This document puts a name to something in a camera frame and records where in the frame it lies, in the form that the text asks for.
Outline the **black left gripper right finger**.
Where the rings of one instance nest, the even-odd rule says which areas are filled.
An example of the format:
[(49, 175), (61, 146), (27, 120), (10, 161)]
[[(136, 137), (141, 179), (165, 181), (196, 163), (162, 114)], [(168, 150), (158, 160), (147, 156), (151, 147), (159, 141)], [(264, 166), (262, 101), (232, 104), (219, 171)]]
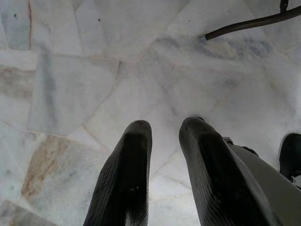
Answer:
[(201, 226), (282, 226), (249, 168), (211, 125), (186, 118), (179, 142)]

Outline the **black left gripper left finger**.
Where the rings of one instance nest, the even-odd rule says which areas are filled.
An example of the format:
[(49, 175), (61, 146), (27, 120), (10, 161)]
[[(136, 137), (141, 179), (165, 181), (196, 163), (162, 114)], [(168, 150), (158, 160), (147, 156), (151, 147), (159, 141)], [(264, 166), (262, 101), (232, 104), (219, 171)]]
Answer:
[(151, 126), (128, 125), (102, 167), (83, 226), (147, 226)]

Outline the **dark metal table leg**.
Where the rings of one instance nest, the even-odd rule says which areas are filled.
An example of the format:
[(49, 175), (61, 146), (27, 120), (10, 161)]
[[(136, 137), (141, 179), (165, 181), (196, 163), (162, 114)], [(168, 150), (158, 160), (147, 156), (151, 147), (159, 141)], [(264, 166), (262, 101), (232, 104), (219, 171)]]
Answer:
[(280, 12), (278, 14), (261, 17), (253, 20), (243, 21), (235, 24), (230, 24), (228, 26), (219, 28), (215, 31), (206, 33), (200, 36), (199, 38), (200, 40), (208, 41), (226, 35), (228, 33), (275, 24), (285, 20), (292, 19), (297, 16), (301, 16), (301, 5), (288, 10), (287, 9), (288, 4), (289, 4), (289, 0), (280, 0), (280, 5), (279, 5)]

